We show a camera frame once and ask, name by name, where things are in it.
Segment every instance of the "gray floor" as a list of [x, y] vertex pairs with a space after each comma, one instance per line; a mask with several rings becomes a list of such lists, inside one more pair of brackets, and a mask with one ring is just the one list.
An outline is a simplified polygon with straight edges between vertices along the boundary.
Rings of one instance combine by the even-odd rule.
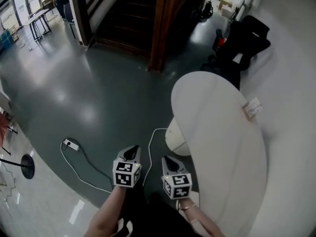
[[[207, 61], [215, 30], [225, 28], [226, 23], [216, 14], [199, 23], [184, 48], [169, 56], [159, 74], [145, 71], [146, 60], [116, 50], [96, 45], [87, 51], [77, 44], [68, 25], [55, 19], [50, 22], [53, 32], [39, 46], [33, 42], [32, 51], [20, 49], [21, 40], [0, 56], [0, 79], [21, 129], [40, 157], [67, 185], [99, 207], [108, 194], [77, 179], [60, 153], [63, 139], [77, 139], [91, 161], [108, 175], [112, 175], [117, 153], [138, 144], [144, 177], [152, 132], [167, 127], [173, 117], [170, 95], [175, 82]], [[147, 196], [163, 194], [161, 157], [175, 156], [162, 131], [154, 137], [151, 151], [153, 168], [145, 186]], [[82, 154], [66, 154], [82, 178], [111, 188]], [[195, 174], [191, 158], [181, 160]]]
[[[70, 189], [45, 164], [34, 150], [29, 140], [18, 127], [18, 135], [7, 131], [4, 146], [12, 153], [9, 156], [0, 150], [0, 157], [20, 162], [22, 155], [31, 154], [36, 165], [32, 180], [23, 177], [21, 168], [3, 163], [0, 165], [0, 229], [9, 237], [79, 237], [83, 236], [88, 224], [98, 210], [87, 200]], [[72, 214], [76, 214], [75, 206], [82, 201], [83, 207], [78, 212], [73, 224]]]

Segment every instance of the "white table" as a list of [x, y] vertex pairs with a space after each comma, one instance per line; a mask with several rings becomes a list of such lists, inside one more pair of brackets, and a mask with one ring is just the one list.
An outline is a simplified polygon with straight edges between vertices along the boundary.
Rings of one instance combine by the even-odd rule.
[[36, 40], [36, 41], [40, 41], [40, 40], [41, 40], [41, 36], [38, 36], [37, 33], [36, 33], [35, 22], [36, 22], [37, 20], [40, 20], [40, 23], [41, 23], [41, 25], [42, 25], [43, 28], [44, 28], [44, 33], [43, 33], [43, 35], [48, 34], [48, 33], [51, 32], [51, 29], [50, 29], [50, 27], [49, 27], [49, 25], [48, 25], [48, 22], [46, 21], [46, 19], [45, 19], [45, 17], [44, 17], [45, 14], [46, 14], [48, 11], [49, 11], [49, 9], [40, 10], [39, 12], [37, 12], [37, 13], [35, 13], [33, 16], [31, 16], [31, 18], [23, 24], [23, 26], [28, 26], [28, 25], [30, 25], [30, 29], [31, 29], [31, 32], [32, 32], [33, 39]]
[[226, 237], [249, 233], [265, 194], [267, 157], [247, 101], [228, 81], [209, 72], [180, 78], [171, 94], [176, 123], [197, 173], [201, 209]]

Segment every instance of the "black chair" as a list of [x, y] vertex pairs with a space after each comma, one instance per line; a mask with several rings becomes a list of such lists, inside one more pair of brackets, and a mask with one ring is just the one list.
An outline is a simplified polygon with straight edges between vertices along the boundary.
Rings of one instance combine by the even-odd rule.
[[73, 27], [72, 27], [72, 25], [75, 25], [75, 23], [74, 23], [73, 13], [71, 12], [70, 3], [64, 5], [64, 13], [65, 13], [67, 23], [69, 24], [70, 29], [73, 33], [73, 36], [74, 38], [76, 38]]
[[[269, 28], [264, 28], [262, 26], [264, 24], [257, 24], [260, 21], [253, 19], [248, 18], [245, 22], [233, 22], [226, 42], [221, 47], [217, 47], [214, 43], [213, 50], [216, 51], [216, 55], [209, 56], [208, 63], [203, 64], [201, 70], [222, 76], [239, 89], [240, 72], [249, 68], [253, 56], [271, 45], [270, 41], [266, 39]], [[217, 30], [216, 34], [215, 42], [218, 43], [221, 31]], [[240, 53], [242, 54], [240, 62], [233, 61]]]

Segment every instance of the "white cable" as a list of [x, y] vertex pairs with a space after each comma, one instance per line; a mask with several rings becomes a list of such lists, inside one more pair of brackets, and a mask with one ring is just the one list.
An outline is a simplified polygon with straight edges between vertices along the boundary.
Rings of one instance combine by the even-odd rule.
[[91, 187], [94, 187], [94, 188], [98, 189], [98, 190], [101, 190], [101, 191], [104, 191], [104, 192], [108, 192], [108, 193], [112, 193], [112, 192], [110, 192], [110, 191], [103, 190], [103, 189], [101, 189], [101, 188], [99, 188], [99, 187], [96, 187], [96, 186], [94, 186], [93, 184], [90, 184], [90, 183], [88, 183], [88, 182], [82, 180], [82, 179], [79, 177], [79, 175], [78, 175], [78, 173], [76, 172], [76, 170], [71, 166], [71, 164], [67, 161], [67, 159], [66, 159], [66, 157], [65, 157], [65, 155], [64, 155], [64, 152], [63, 152], [63, 150], [62, 150], [62, 145], [63, 145], [63, 143], [64, 143], [64, 142], [62, 142], [62, 143], [60, 144], [60, 152], [62, 153], [62, 155], [63, 155], [63, 157], [64, 157], [66, 163], [68, 163], [68, 165], [69, 165], [69, 166], [73, 169], [73, 171], [76, 173], [76, 175], [77, 175], [77, 177], [79, 178], [79, 180], [82, 181], [83, 183], [85, 183], [85, 184], [91, 186]]
[[148, 144], [148, 154], [149, 154], [149, 160], [150, 160], [150, 167], [149, 167], [149, 169], [148, 169], [148, 171], [147, 171], [147, 173], [146, 173], [145, 179], [144, 179], [144, 181], [143, 181], [143, 186], [145, 185], [146, 178], [147, 178], [147, 176], [148, 176], [148, 174], [149, 174], [149, 171], [150, 171], [150, 169], [152, 168], [152, 165], [153, 165], [153, 162], [152, 162], [152, 155], [151, 155], [151, 153], [150, 153], [150, 144], [152, 143], [152, 140], [153, 140], [153, 137], [154, 137], [155, 132], [158, 131], [158, 130], [168, 130], [168, 129], [167, 129], [167, 128], [157, 128], [157, 129], [154, 130], [154, 132], [153, 132], [153, 134], [152, 134], [152, 138], [150, 139], [150, 142], [149, 142], [149, 144]]

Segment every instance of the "wooden staircase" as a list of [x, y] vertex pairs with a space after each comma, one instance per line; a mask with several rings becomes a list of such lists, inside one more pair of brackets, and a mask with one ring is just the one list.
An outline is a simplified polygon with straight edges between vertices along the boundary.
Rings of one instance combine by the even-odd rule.
[[117, 0], [101, 22], [95, 41], [151, 56], [157, 0]]

